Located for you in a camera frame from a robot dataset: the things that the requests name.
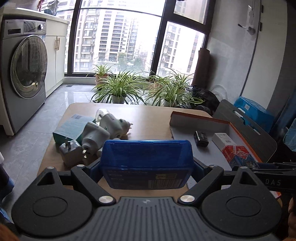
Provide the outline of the person right hand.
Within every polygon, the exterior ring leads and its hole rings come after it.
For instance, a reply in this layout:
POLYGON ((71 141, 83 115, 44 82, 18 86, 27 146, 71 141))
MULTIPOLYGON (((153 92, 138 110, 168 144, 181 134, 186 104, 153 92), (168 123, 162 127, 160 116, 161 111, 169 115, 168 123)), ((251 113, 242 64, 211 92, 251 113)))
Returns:
POLYGON ((295 201, 293 198, 289 202, 288 213, 288 237, 283 241, 296 241, 295 201))

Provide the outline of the person left hand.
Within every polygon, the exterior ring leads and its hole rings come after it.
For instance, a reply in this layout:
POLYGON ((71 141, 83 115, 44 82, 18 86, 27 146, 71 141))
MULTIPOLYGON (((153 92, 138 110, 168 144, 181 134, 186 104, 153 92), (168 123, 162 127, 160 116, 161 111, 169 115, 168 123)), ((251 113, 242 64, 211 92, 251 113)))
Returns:
POLYGON ((0 224, 0 241, 19 241, 19 239, 7 226, 0 224))

